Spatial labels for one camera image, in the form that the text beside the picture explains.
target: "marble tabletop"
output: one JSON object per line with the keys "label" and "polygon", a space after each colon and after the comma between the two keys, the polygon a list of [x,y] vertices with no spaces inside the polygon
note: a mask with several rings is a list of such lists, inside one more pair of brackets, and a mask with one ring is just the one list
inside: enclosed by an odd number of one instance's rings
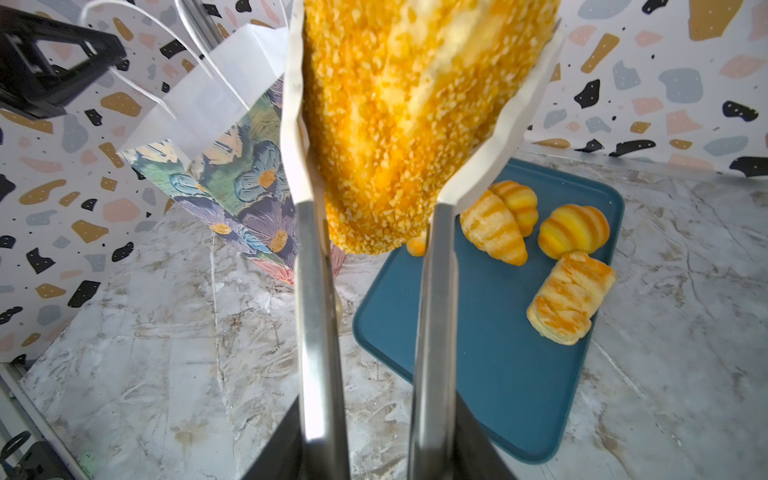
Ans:
{"label": "marble tabletop", "polygon": [[[557,455],[521,480],[765,478],[768,184],[541,155],[626,202],[617,282]],[[336,279],[355,478],[405,478],[411,387],[352,320],[386,258]],[[22,380],[96,479],[234,479],[296,396],[293,288],[174,207]]]}

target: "tray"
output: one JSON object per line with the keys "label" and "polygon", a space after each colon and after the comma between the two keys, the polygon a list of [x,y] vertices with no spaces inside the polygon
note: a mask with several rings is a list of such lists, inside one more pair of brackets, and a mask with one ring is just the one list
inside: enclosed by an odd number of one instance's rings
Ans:
{"label": "tray", "polygon": [[[608,185],[514,158],[500,180],[534,190],[539,222],[525,239],[528,262],[511,266],[469,243],[456,220],[457,389],[494,443],[523,462],[542,463],[560,445],[591,331],[575,345],[562,346],[528,322],[525,310],[555,263],[537,245],[538,228],[561,205],[596,207],[611,226],[611,238],[591,256],[610,264],[624,201]],[[409,382],[421,276],[422,258],[411,257],[405,247],[393,251],[353,325],[358,343]]]}

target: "tray rim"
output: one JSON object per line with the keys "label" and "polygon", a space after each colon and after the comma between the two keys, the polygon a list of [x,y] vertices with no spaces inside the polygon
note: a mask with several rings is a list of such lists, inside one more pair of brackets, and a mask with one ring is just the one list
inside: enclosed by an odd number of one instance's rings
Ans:
{"label": "tray rim", "polygon": [[[513,165],[518,168],[524,168],[531,170],[535,172],[536,174],[544,174],[544,175],[550,175],[555,176],[556,178],[560,180],[570,180],[574,181],[577,180],[580,183],[587,183],[591,184],[592,187],[596,187],[598,190],[604,191],[610,196],[614,198],[614,200],[617,200],[618,205],[618,219],[617,219],[617,228],[614,229],[611,232],[611,236],[608,239],[608,242],[606,242],[605,246],[608,248],[608,255],[607,255],[607,265],[611,265],[613,263],[614,259],[614,252],[616,250],[616,244],[618,242],[619,233],[621,232],[621,223],[624,219],[624,198],[619,194],[619,192],[613,188],[611,185],[604,184],[603,182],[593,180],[591,178],[581,177],[579,175],[569,174],[568,172],[564,172],[561,170],[555,170],[554,168],[544,167],[539,164],[532,163],[530,161],[525,161],[520,158],[516,157],[510,157],[507,163],[505,164],[505,168],[508,165]],[[352,331],[353,335],[355,337],[355,341],[368,353],[376,357],[380,362],[382,362],[384,365],[389,367],[393,372],[395,372],[398,376],[403,378],[406,382],[413,384],[413,377],[412,374],[409,373],[404,367],[399,365],[397,362],[395,362],[391,357],[387,356],[382,352],[381,350],[377,349],[373,346],[367,339],[365,339],[365,336],[359,331],[359,314],[363,310],[363,307],[369,302],[370,294],[371,292],[377,287],[378,283],[381,281],[381,279],[384,277],[384,275],[389,270],[391,263],[394,261],[396,252],[398,250],[403,250],[405,246],[399,247],[395,250],[393,250],[389,257],[387,257],[386,261],[382,265],[381,270],[379,270],[379,273],[376,275],[376,278],[371,283],[371,286],[368,288],[368,291],[366,292],[365,297],[363,297],[362,302],[360,302],[360,305],[357,307],[357,310],[355,311],[355,316],[353,317],[353,325],[352,325]],[[572,389],[570,395],[568,396],[568,408],[565,411],[565,415],[561,421],[561,425],[558,429],[558,437],[557,441],[553,444],[550,451],[547,451],[543,455],[529,455],[526,452],[522,451],[520,448],[516,447],[515,445],[511,444],[506,439],[502,438],[499,434],[491,430],[488,426],[486,426],[484,423],[478,421],[480,426],[482,427],[485,434],[488,436],[490,440],[492,440],[500,449],[504,450],[508,455],[515,458],[516,460],[519,460],[520,462],[523,462],[525,464],[529,465],[540,465],[542,463],[546,463],[558,453],[558,450],[560,449],[560,444],[563,440],[563,434],[565,433],[565,427],[568,425],[568,417],[571,415],[571,408],[573,407],[573,401],[574,397],[576,396],[576,391],[578,390],[578,384],[579,379],[581,379],[581,371],[584,368],[584,361],[587,358],[587,353],[589,351],[589,342],[592,338],[592,333],[595,329],[595,323],[598,317],[600,310],[598,309],[597,312],[591,317],[592,320],[592,327],[589,329],[589,332],[586,336],[580,341],[587,342],[587,346],[584,349],[584,354],[581,356],[581,359],[579,360],[578,364],[578,375],[577,380],[574,383],[574,388]]]}

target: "metal tongs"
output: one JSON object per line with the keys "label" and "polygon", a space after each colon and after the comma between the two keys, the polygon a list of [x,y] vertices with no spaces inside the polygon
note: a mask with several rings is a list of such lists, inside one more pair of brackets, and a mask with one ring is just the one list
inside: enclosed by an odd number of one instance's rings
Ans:
{"label": "metal tongs", "polygon": [[[280,147],[296,206],[296,334],[300,393],[244,478],[350,478],[343,382],[324,186],[301,118],[303,0],[290,23],[283,77]],[[514,478],[482,427],[456,393],[458,262],[455,218],[498,176],[522,140],[544,94],[563,43],[555,35],[535,68],[502,109],[494,134],[440,190],[422,271],[419,331],[413,375],[408,477]]]}

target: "terrazzo backdrop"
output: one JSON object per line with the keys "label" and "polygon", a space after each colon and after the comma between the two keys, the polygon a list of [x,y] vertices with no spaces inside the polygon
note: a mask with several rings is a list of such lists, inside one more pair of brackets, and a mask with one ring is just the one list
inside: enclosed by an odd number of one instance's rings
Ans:
{"label": "terrazzo backdrop", "polygon": [[[0,3],[76,23],[86,2]],[[191,45],[172,1],[131,3]],[[275,13],[280,11],[277,2],[251,8],[240,0],[207,8],[225,37],[238,22],[276,26],[282,18]],[[92,28],[120,37],[127,59],[118,69],[158,96],[197,63],[142,14],[106,5],[88,19]],[[85,59],[74,45],[38,45],[56,68]],[[171,206],[116,153],[153,106],[106,74],[67,106],[64,117],[33,122],[0,111],[0,361],[40,356]]]}
{"label": "terrazzo backdrop", "polygon": [[563,0],[526,140],[768,175],[768,0]]}

